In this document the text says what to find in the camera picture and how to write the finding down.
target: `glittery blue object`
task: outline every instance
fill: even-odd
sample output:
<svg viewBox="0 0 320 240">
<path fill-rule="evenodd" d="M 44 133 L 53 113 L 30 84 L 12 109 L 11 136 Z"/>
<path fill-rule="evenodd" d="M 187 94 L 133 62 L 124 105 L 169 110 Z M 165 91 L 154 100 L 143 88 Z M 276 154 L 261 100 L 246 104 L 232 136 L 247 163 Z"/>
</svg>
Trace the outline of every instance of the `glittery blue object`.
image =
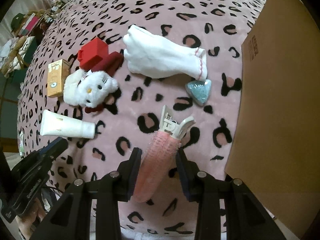
<svg viewBox="0 0 320 240">
<path fill-rule="evenodd" d="M 211 80 L 194 80 L 186 84 L 187 93 L 200 106 L 203 106 L 209 98 L 211 92 Z"/>
</svg>

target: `lotion tube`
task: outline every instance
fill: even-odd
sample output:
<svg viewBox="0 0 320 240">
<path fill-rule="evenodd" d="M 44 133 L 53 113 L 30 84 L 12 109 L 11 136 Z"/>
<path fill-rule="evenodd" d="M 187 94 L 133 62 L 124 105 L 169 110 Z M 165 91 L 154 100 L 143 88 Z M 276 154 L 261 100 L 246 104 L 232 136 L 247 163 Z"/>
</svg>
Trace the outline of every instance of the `lotion tube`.
<svg viewBox="0 0 320 240">
<path fill-rule="evenodd" d="M 93 139 L 95 123 L 84 122 L 61 114 L 43 111 L 40 135 Z"/>
</svg>

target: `tube cap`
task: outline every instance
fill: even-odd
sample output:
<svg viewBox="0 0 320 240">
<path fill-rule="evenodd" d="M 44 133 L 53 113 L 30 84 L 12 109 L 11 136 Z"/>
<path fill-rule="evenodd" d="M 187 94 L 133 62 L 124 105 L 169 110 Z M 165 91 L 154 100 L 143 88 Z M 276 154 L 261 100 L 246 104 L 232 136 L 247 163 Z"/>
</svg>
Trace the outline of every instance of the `tube cap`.
<svg viewBox="0 0 320 240">
<path fill-rule="evenodd" d="M 83 122 L 82 124 L 82 138 L 93 139 L 96 130 L 96 124 L 93 122 Z"/>
</svg>

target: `cardboard panel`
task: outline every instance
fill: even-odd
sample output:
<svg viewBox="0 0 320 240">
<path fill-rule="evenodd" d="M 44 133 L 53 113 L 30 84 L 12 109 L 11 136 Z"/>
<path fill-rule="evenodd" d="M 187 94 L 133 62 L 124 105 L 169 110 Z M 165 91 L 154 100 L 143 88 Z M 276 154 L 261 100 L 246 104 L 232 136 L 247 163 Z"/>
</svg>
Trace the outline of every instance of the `cardboard panel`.
<svg viewBox="0 0 320 240">
<path fill-rule="evenodd" d="M 242 54 L 226 172 L 302 237 L 320 209 L 320 31 L 299 0 L 267 0 Z"/>
</svg>

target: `bed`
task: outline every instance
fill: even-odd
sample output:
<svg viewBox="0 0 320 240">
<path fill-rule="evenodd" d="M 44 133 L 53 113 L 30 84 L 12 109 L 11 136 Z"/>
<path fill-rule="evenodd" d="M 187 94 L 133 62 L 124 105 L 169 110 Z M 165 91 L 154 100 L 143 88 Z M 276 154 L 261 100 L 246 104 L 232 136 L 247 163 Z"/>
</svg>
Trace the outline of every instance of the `bed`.
<svg viewBox="0 0 320 240">
<path fill-rule="evenodd" d="M 236 130 L 241 95 L 241 44 L 266 0 L 72 0 L 48 29 L 34 54 L 19 100 L 18 133 L 24 133 L 26 154 L 53 141 L 40 136 L 44 109 L 96 124 L 94 139 L 68 138 L 69 147 L 49 172 L 49 185 L 64 191 L 76 178 L 101 179 L 127 160 L 134 147 L 147 149 L 163 105 L 181 122 L 193 115 L 196 124 L 182 140 L 189 160 L 217 179 L 224 167 Z M 135 24 L 183 46 L 207 51 L 211 96 L 204 107 L 187 95 L 187 75 L 151 79 L 132 74 L 126 61 L 116 72 L 119 89 L 109 95 L 101 113 L 86 114 L 62 98 L 46 95 L 47 65 L 58 59 L 79 68 L 77 52 L 98 37 L 109 52 L 123 52 L 128 28 Z M 92 207 L 94 220 L 95 206 Z M 225 212 L 221 204 L 221 231 Z M 119 203 L 123 229 L 145 236 L 190 236 L 196 227 L 197 204 L 183 196 L 175 163 L 154 196 L 146 203 Z"/>
</svg>

